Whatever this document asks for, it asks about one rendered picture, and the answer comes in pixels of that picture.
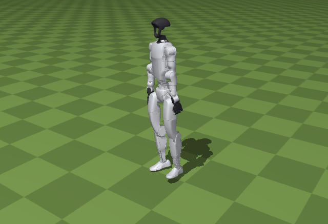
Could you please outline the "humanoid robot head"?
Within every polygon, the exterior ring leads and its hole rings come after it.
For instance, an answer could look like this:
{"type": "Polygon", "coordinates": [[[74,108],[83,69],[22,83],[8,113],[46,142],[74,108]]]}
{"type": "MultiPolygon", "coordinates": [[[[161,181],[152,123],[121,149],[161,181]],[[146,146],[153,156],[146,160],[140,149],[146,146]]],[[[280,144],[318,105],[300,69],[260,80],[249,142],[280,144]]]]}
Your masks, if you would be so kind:
{"type": "MultiPolygon", "coordinates": [[[[164,43],[164,42],[161,42],[161,40],[166,41],[167,39],[166,39],[166,36],[165,35],[160,35],[161,34],[161,30],[163,30],[165,27],[169,27],[170,26],[170,22],[166,18],[160,17],[160,18],[157,18],[157,19],[153,20],[151,22],[151,24],[154,27],[154,36],[156,38],[158,38],[158,41],[156,43],[157,44],[164,43]],[[156,28],[158,28],[158,34],[156,34],[156,28]]],[[[169,41],[167,40],[166,42],[169,42],[169,41]]]]}

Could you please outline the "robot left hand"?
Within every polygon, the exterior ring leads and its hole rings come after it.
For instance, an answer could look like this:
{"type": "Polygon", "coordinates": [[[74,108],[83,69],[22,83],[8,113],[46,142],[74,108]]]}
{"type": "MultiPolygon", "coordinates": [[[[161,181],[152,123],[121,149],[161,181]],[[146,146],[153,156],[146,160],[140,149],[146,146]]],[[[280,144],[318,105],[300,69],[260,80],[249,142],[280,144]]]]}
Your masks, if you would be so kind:
{"type": "Polygon", "coordinates": [[[176,103],[174,103],[173,98],[171,98],[171,100],[172,100],[172,104],[174,104],[173,111],[174,111],[174,113],[176,115],[176,114],[180,113],[180,111],[182,111],[182,106],[179,103],[180,101],[177,101],[176,103]]]}

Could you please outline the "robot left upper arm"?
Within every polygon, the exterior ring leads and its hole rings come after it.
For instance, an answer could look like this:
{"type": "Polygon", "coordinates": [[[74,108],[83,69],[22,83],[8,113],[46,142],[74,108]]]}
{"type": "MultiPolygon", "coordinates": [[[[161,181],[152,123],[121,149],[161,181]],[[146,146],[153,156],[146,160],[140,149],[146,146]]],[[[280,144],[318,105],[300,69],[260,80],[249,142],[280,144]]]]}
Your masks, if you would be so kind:
{"type": "Polygon", "coordinates": [[[167,80],[171,80],[170,79],[170,74],[172,72],[174,72],[176,74],[176,48],[171,46],[171,45],[166,45],[164,46],[164,53],[165,56],[167,57],[167,65],[169,68],[169,71],[165,73],[165,78],[167,80]]]}

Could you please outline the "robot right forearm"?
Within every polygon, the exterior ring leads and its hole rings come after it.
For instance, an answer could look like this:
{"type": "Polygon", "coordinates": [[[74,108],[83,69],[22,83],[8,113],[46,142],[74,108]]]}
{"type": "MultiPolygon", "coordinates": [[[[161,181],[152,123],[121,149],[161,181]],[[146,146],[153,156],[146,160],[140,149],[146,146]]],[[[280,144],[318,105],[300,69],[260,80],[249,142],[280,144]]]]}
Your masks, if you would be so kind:
{"type": "Polygon", "coordinates": [[[148,83],[147,83],[147,88],[151,88],[151,92],[154,91],[154,84],[155,84],[155,78],[154,78],[154,75],[153,73],[147,71],[148,73],[148,83]]]}

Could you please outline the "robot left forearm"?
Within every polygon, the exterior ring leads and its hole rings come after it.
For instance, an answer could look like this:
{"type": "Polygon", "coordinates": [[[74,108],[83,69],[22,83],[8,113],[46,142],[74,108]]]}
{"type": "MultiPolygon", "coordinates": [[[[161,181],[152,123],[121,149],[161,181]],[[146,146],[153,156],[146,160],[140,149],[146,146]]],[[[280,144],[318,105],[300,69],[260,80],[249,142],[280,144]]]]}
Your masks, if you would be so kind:
{"type": "Polygon", "coordinates": [[[171,96],[171,98],[173,98],[174,100],[174,103],[179,101],[179,97],[177,95],[177,88],[176,88],[176,85],[177,85],[177,77],[176,77],[176,74],[174,72],[172,72],[170,74],[170,79],[171,81],[168,82],[168,85],[169,85],[169,95],[171,96]]]}

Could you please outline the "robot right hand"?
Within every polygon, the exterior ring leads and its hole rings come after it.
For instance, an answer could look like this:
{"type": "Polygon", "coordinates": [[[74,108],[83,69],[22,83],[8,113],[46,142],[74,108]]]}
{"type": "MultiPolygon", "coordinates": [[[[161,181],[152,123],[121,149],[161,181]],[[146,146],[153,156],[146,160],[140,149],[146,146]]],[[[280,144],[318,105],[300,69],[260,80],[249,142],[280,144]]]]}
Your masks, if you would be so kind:
{"type": "MultiPolygon", "coordinates": [[[[154,92],[154,91],[153,91],[153,92],[154,92]]],[[[147,104],[148,104],[148,101],[149,101],[149,95],[150,95],[151,93],[153,93],[153,92],[151,92],[151,88],[147,88],[147,93],[148,93],[147,104]]]]}

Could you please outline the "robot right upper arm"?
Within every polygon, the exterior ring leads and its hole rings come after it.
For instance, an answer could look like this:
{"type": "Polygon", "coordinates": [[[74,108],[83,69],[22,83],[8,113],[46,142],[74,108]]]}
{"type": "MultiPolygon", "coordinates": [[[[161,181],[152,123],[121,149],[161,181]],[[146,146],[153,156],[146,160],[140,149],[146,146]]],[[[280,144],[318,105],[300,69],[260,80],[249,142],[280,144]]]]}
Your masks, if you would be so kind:
{"type": "Polygon", "coordinates": [[[149,59],[150,59],[150,62],[151,63],[147,65],[147,71],[153,73],[153,70],[152,70],[152,61],[151,61],[151,45],[152,45],[152,43],[149,43],[149,51],[150,51],[150,57],[149,57],[149,59]]]}

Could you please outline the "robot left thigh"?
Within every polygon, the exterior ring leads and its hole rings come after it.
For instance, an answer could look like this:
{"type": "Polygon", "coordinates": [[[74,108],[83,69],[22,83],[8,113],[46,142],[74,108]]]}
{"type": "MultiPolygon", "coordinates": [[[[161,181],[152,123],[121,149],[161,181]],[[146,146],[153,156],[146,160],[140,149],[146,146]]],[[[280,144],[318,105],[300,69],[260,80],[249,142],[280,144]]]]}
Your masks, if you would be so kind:
{"type": "MultiPolygon", "coordinates": [[[[168,138],[173,139],[173,142],[176,138],[176,121],[177,115],[173,111],[174,104],[172,104],[171,96],[166,95],[166,100],[163,102],[163,122],[168,138]]],[[[179,133],[179,132],[178,132],[179,133]]]]}

